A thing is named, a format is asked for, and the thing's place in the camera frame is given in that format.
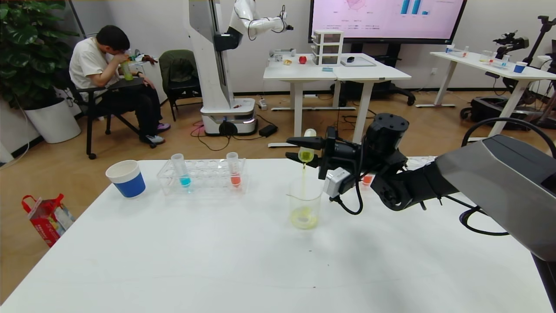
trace red liquid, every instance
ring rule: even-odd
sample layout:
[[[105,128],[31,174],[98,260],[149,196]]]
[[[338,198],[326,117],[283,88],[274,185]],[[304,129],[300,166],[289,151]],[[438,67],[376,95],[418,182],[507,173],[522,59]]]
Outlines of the red liquid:
[[[368,186],[373,181],[373,177],[371,175],[367,175],[363,177],[363,185]]]
[[[234,185],[234,187],[239,187],[239,185],[241,184],[241,177],[239,176],[232,176],[230,177],[231,181],[232,181],[232,185]]]

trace green jacket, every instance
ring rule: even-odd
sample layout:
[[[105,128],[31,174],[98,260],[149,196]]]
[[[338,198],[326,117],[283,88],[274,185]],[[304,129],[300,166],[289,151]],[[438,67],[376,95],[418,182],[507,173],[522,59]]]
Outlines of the green jacket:
[[[195,56],[189,50],[168,50],[159,58],[160,72],[162,74],[162,89],[168,94],[168,84],[184,82],[198,78]]]

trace red bag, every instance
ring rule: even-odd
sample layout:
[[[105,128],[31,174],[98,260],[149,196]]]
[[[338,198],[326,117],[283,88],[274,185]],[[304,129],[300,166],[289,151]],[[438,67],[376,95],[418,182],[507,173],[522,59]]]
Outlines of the red bag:
[[[49,247],[52,247],[75,222],[75,218],[62,204],[63,197],[64,195],[60,194],[56,199],[42,200],[39,198],[35,200],[33,196],[26,195],[21,199],[21,205],[27,212],[27,218]],[[27,198],[35,201],[33,208],[25,202]]]

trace blue cup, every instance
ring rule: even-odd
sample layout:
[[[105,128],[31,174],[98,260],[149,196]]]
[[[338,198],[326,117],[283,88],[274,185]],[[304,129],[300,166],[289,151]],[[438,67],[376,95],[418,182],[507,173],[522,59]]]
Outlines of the blue cup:
[[[126,198],[134,198],[146,189],[137,161],[127,160],[112,165],[106,170],[106,177]]]
[[[517,62],[515,64],[514,72],[516,73],[523,73],[523,70],[527,67],[527,63],[525,62]]]

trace hand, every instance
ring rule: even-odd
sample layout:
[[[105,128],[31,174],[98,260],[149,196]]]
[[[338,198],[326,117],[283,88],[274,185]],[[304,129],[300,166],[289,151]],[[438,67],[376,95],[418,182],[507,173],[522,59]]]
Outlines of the hand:
[[[125,54],[120,54],[120,55],[114,55],[114,58],[112,59],[112,61],[119,63],[123,63],[127,60],[129,60],[130,56],[129,55],[125,55]]]
[[[155,84],[153,84],[152,81],[150,79],[148,79],[143,73],[140,73],[139,77],[143,77],[143,84],[145,86],[147,86],[147,87],[150,86],[151,88],[156,89]]]

